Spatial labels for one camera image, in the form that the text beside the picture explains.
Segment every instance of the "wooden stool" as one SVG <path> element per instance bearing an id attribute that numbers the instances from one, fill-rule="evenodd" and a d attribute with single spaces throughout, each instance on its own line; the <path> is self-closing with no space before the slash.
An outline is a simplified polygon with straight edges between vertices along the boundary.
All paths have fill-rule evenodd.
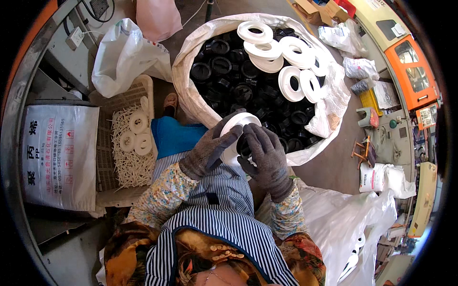
<path id="1" fill-rule="evenodd" d="M 358 162 L 358 170 L 360 169 L 362 162 L 367 162 L 371 168 L 373 168 L 375 165 L 376 154 L 374 146 L 371 144 L 371 137 L 367 136 L 367 139 L 365 141 L 366 146 L 355 140 L 353 144 L 353 150 L 351 152 L 351 157 L 356 155 L 360 158 L 360 161 Z M 359 153 L 355 152 L 357 146 L 362 148 L 362 150 L 360 150 Z"/>

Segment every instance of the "white plastic ring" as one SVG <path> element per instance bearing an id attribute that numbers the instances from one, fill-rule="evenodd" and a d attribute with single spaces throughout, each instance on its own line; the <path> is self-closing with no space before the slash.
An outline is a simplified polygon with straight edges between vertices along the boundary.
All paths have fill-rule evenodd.
<path id="1" fill-rule="evenodd" d="M 295 37 L 283 37 L 280 40 L 282 46 L 283 57 L 299 69 L 309 69 L 315 64 L 315 49 L 307 46 Z"/>
<path id="2" fill-rule="evenodd" d="M 141 111 L 137 110 L 131 115 L 131 119 L 129 121 L 129 127 L 135 134 L 142 133 L 148 127 L 148 117 L 146 114 Z"/>
<path id="3" fill-rule="evenodd" d="M 291 86 L 291 77 L 295 77 L 298 82 L 298 89 L 294 90 Z M 286 66 L 282 68 L 278 75 L 278 86 L 283 96 L 292 102 L 301 101 L 305 94 L 300 86 L 300 70 L 294 66 Z"/>
<path id="4" fill-rule="evenodd" d="M 126 144 L 125 141 L 129 138 L 129 144 Z M 121 150 L 124 152 L 130 152 L 134 149 L 135 147 L 135 140 L 136 136 L 135 133 L 132 131 L 126 131 L 124 132 L 121 137 L 119 138 L 119 145 L 121 147 Z"/>
<path id="5" fill-rule="evenodd" d="M 364 233 L 363 233 L 363 235 L 360 238 L 358 238 L 358 240 L 356 241 L 356 247 L 361 248 L 364 246 L 365 243 L 366 243 L 366 237 L 364 236 Z"/>
<path id="6" fill-rule="evenodd" d="M 258 29 L 261 31 L 260 34 L 250 32 L 249 29 Z M 268 43 L 273 39 L 272 29 L 264 23 L 256 21 L 247 21 L 241 23 L 237 27 L 237 35 L 247 42 L 250 43 Z"/>
<path id="7" fill-rule="evenodd" d="M 311 70 L 302 70 L 299 78 L 307 100 L 310 103 L 317 103 L 322 98 L 322 91 L 316 75 Z"/>
<path id="8" fill-rule="evenodd" d="M 264 72 L 273 74 L 283 68 L 284 60 L 283 56 L 281 55 L 274 60 L 262 60 L 253 58 L 251 55 L 248 56 L 250 57 L 250 61 L 254 64 L 254 66 Z"/>
<path id="9" fill-rule="evenodd" d="M 261 122 L 259 121 L 258 117 L 254 116 L 251 113 L 242 112 L 242 113 L 236 114 L 234 117 L 229 119 L 229 121 L 223 127 L 223 129 L 221 130 L 220 137 L 228 133 L 229 130 L 231 130 L 231 128 L 236 125 L 245 126 L 250 123 L 254 123 L 258 126 L 261 126 Z M 223 153 L 221 154 L 220 158 L 224 164 L 228 164 L 231 166 L 240 166 L 239 162 L 237 161 L 237 157 L 239 156 L 239 154 L 237 153 L 237 141 L 234 142 L 228 148 L 226 148 L 223 151 Z"/>
<path id="10" fill-rule="evenodd" d="M 316 75 L 316 76 L 326 76 L 327 75 L 327 68 L 329 66 L 329 62 L 327 61 L 326 57 L 323 55 L 322 52 L 319 52 L 318 50 L 315 50 L 315 61 L 318 61 L 318 66 L 313 63 L 311 66 L 310 70 Z"/>
<path id="11" fill-rule="evenodd" d="M 151 143 L 151 134 L 149 133 L 141 133 L 137 135 L 135 140 L 135 153 L 140 156 L 144 156 L 148 154 L 153 145 Z"/>
<path id="12" fill-rule="evenodd" d="M 244 41 L 243 47 L 247 54 L 257 59 L 273 60 L 282 55 L 282 46 L 275 40 L 271 40 L 268 43 L 250 43 Z"/>

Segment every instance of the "small stool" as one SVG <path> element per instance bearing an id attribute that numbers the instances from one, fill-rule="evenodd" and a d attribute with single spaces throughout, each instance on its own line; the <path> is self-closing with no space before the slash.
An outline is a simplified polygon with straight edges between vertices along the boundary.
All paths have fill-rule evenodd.
<path id="1" fill-rule="evenodd" d="M 356 112 L 362 118 L 358 121 L 360 127 L 378 127 L 378 115 L 374 108 L 372 107 L 363 107 L 356 110 Z"/>

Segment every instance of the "cardboard box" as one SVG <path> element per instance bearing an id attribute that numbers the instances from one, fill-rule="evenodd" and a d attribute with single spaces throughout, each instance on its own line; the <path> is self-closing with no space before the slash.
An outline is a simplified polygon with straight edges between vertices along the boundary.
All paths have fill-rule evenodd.
<path id="1" fill-rule="evenodd" d="M 336 20 L 339 23 L 345 22 L 346 20 L 351 19 L 351 17 L 347 14 L 347 12 L 342 10 L 342 8 L 340 8 L 340 6 L 337 5 L 337 3 L 334 2 L 333 0 L 329 0 L 326 6 L 324 6 L 324 11 L 326 11 L 326 13 L 332 19 Z"/>
<path id="2" fill-rule="evenodd" d="M 308 0 L 295 0 L 296 5 L 293 6 L 304 15 L 307 22 L 312 25 L 323 26 L 324 24 L 332 27 L 333 22 L 331 17 L 325 11 L 324 7 L 319 6 L 313 0 L 309 2 Z"/>

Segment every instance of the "gray work glove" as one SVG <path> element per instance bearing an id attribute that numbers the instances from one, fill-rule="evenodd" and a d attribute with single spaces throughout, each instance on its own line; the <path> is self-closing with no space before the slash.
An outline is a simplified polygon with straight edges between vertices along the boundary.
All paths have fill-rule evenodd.
<path id="1" fill-rule="evenodd" d="M 237 160 L 242 169 L 262 190 L 270 193 L 273 202 L 283 201 L 293 191 L 293 180 L 288 177 L 286 155 L 278 136 L 254 123 L 245 125 L 243 133 L 257 167 L 239 156 Z"/>
<path id="2" fill-rule="evenodd" d="M 224 117 L 218 124 L 205 132 L 191 152 L 180 160 L 180 170 L 193 180 L 200 180 L 203 176 L 221 165 L 219 158 L 223 151 L 236 142 L 242 135 L 243 128 L 236 125 L 231 130 L 219 137 L 221 130 L 234 115 L 246 112 L 246 109 L 237 109 L 234 113 Z"/>

